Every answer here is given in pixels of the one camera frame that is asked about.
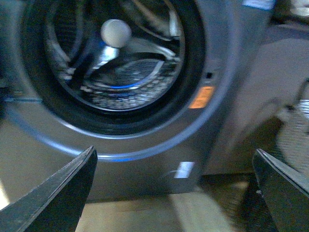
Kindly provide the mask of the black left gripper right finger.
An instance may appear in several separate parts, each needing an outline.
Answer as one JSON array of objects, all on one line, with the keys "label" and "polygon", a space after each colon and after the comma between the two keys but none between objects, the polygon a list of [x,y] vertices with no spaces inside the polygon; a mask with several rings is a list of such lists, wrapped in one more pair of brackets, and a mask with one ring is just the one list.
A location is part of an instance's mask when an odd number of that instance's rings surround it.
[{"label": "black left gripper right finger", "polygon": [[309,230],[309,178],[257,149],[253,169],[272,219],[280,232]]}]

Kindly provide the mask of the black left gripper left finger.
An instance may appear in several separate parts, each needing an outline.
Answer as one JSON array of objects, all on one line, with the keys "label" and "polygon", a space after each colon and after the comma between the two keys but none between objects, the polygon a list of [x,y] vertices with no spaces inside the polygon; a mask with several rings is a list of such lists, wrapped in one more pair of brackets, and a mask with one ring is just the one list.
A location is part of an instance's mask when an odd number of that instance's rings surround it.
[{"label": "black left gripper left finger", "polygon": [[2,232],[73,232],[92,188],[98,156],[89,147],[0,211]]}]

